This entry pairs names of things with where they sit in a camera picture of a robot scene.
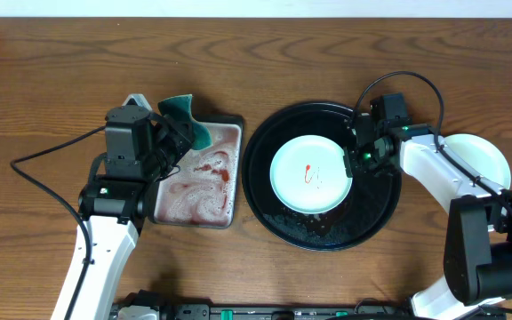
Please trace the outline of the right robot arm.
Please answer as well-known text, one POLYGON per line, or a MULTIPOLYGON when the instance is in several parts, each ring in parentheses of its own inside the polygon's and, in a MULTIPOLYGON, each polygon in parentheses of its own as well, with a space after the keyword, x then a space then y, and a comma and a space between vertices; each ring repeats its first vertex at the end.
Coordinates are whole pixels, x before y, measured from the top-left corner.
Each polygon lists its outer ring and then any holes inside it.
POLYGON ((512 299, 512 190, 480 175, 456 155, 438 130, 409 117, 352 117, 355 142, 344 155, 347 174, 402 171, 448 214, 444 276, 410 299, 414 316, 469 319, 508 315, 512 299))

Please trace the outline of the mint green plate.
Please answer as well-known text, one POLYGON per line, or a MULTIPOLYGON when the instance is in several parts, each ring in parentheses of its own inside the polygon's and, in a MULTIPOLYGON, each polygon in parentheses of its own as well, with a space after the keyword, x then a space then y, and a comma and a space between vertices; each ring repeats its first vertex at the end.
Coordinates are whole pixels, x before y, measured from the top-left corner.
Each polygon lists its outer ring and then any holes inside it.
POLYGON ((348 196, 344 151, 333 140, 303 135, 283 144, 269 171, 271 187, 282 204, 303 214, 328 212, 348 196))
POLYGON ((488 180, 504 188, 511 186, 511 171, 506 157, 490 141, 459 133, 445 138, 447 146, 488 180))

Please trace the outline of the green scrub sponge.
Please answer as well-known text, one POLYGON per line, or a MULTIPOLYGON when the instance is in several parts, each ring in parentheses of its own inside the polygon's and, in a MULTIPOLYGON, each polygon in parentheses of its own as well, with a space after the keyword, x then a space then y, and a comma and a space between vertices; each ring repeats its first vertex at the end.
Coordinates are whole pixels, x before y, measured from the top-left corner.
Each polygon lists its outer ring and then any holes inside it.
POLYGON ((164 99, 157 104, 162 115, 169 115, 175 121, 190 124, 194 133, 192 149, 200 151, 212 145, 212 136, 207 127, 192 115, 192 94, 184 94, 164 99))

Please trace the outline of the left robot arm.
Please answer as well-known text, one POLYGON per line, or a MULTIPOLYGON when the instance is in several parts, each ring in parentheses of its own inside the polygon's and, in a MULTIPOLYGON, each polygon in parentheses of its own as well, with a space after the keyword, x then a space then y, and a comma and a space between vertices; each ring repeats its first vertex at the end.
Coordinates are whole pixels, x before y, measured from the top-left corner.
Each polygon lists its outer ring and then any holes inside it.
POLYGON ((108 318, 125 263, 154 214, 159 183, 179 171, 196 140, 190 111, 137 105, 109 110, 105 139, 79 196, 82 224, 54 319, 108 318))

